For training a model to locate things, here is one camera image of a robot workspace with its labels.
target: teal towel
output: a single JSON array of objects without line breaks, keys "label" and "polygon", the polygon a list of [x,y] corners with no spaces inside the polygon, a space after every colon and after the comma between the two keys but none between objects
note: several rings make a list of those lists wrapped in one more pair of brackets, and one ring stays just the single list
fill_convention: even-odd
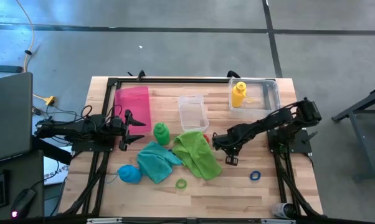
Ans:
[{"label": "teal towel", "polygon": [[148,176],[155,184],[172,173],[173,165],[182,165],[180,159],[154,141],[139,152],[136,160],[141,173]]}]

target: blue tape roll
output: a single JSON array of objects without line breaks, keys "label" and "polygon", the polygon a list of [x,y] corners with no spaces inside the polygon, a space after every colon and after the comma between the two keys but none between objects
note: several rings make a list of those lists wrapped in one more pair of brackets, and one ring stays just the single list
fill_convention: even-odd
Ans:
[{"label": "blue tape roll", "polygon": [[250,174],[250,180],[259,180],[261,178],[261,173],[257,170],[253,171],[251,174]]}]

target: green towel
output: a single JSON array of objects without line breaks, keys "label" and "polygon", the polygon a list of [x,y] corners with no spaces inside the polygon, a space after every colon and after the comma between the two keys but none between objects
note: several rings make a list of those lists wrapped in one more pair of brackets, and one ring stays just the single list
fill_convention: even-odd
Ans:
[{"label": "green towel", "polygon": [[211,180],[222,171],[222,167],[217,163],[217,159],[200,131],[186,132],[176,137],[173,153],[196,177]]}]

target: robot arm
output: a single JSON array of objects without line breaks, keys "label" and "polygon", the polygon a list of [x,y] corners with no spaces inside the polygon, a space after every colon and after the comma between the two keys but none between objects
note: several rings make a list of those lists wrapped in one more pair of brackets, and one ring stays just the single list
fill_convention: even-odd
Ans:
[{"label": "robot arm", "polygon": [[212,143],[215,150],[225,151],[226,164],[236,166],[240,150],[249,140],[252,140],[257,134],[277,128],[279,142],[287,144],[294,140],[296,132],[301,128],[315,126],[321,120],[318,108],[315,103],[304,100],[292,103],[270,113],[264,119],[258,120],[252,124],[238,124],[227,130],[227,134],[212,136]]},{"label": "robot arm", "polygon": [[127,144],[143,138],[143,135],[130,135],[128,126],[144,126],[145,124],[136,121],[132,117],[130,110],[125,111],[125,122],[119,116],[104,117],[101,114],[95,114],[80,118],[76,121],[63,122],[53,119],[44,119],[36,124],[35,135],[38,138],[51,138],[56,135],[64,136],[64,139],[72,143],[81,144],[85,147],[88,144],[98,147],[109,145],[113,147],[116,136],[121,136],[119,148],[126,151]]}]

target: laptop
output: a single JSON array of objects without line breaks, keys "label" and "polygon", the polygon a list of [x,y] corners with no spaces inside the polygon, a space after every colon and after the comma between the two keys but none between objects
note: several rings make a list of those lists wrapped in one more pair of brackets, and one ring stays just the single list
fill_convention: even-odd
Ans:
[{"label": "laptop", "polygon": [[0,161],[31,151],[32,73],[0,78]]}]

